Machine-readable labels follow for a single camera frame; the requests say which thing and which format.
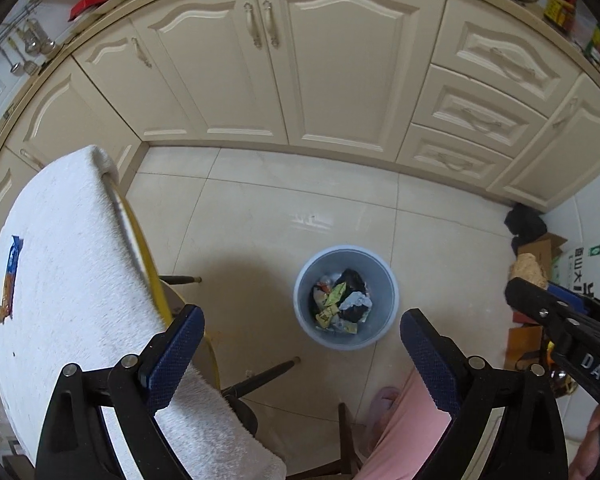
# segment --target drawer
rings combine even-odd
[[[546,118],[483,83],[432,65],[412,121],[516,156]]]
[[[474,142],[412,124],[396,162],[486,188],[511,159]]]
[[[487,83],[546,117],[581,72],[546,38],[480,0],[447,0],[432,62]]]
[[[600,88],[582,74],[489,191],[548,211],[600,174]]]

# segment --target blue trash can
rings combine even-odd
[[[309,311],[309,294],[325,274],[353,269],[365,280],[373,302],[367,320],[358,324],[357,334],[327,332],[317,328]],[[294,287],[294,310],[304,331],[321,345],[334,350],[358,350],[378,341],[394,323],[400,305],[398,283],[392,270],[380,256],[365,248],[339,245],[312,256],[298,274]]]

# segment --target seasoning packet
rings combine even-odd
[[[13,244],[9,251],[7,260],[7,271],[4,275],[4,289],[2,292],[2,304],[0,306],[0,323],[4,324],[7,316],[13,319],[13,289],[16,283],[16,269],[18,268],[18,257],[22,248],[22,240],[13,237]]]

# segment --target person's leg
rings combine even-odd
[[[410,480],[436,447],[450,421],[448,413],[437,409],[420,374],[414,370],[356,480]]]

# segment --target cabinet handle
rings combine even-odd
[[[566,121],[571,119],[573,117],[573,114],[576,111],[576,108],[577,108],[579,102],[580,102],[579,98],[572,97],[569,101],[569,110],[560,119],[558,119],[557,121],[554,121],[554,123],[552,124],[552,127],[554,129],[560,128],[560,126],[562,126]]]
[[[444,153],[438,153],[436,155],[436,158],[452,171],[466,171],[470,170],[474,166],[472,163],[467,161],[464,161],[462,164],[455,164],[453,162],[449,162]]]
[[[277,48],[280,42],[278,41],[276,24],[273,22],[273,6],[269,0],[264,0],[262,7],[264,8],[264,28],[267,29],[267,33],[271,38],[271,46]]]
[[[512,72],[507,68],[506,63],[513,65],[518,70],[522,70],[522,72],[526,72],[533,79],[536,78],[536,71],[532,68],[529,68],[525,65],[520,65],[515,59],[511,59],[507,54],[501,51],[499,48],[492,46],[489,50],[494,56],[500,58],[501,63],[498,65],[510,78],[515,79],[516,81],[524,80],[524,77],[520,77],[515,72]]]
[[[20,155],[22,155],[24,158],[28,158],[34,165],[36,165],[38,167],[39,170],[45,169],[45,165],[42,164],[42,162],[40,162],[39,160],[37,160],[27,150],[24,150],[24,149],[20,150]]]
[[[153,65],[151,64],[151,61],[149,61],[149,58],[146,56],[146,54],[140,47],[140,42],[138,41],[138,38],[131,38],[131,43],[134,44],[134,50],[136,51],[136,56],[138,57],[138,59],[142,61],[147,68],[151,68]]]
[[[476,130],[480,130],[486,134],[490,134],[491,130],[485,128],[484,126],[480,126],[480,124],[487,124],[488,126],[495,126],[496,128],[501,128],[502,123],[500,121],[487,121],[485,119],[481,119],[478,117],[471,108],[462,108],[462,113],[468,117],[468,122],[473,126]]]
[[[244,4],[244,10],[247,13],[247,30],[253,38],[253,44],[256,48],[262,46],[262,40],[260,39],[260,33],[258,32],[258,26],[256,25],[256,18],[253,15],[253,6],[247,2]]]

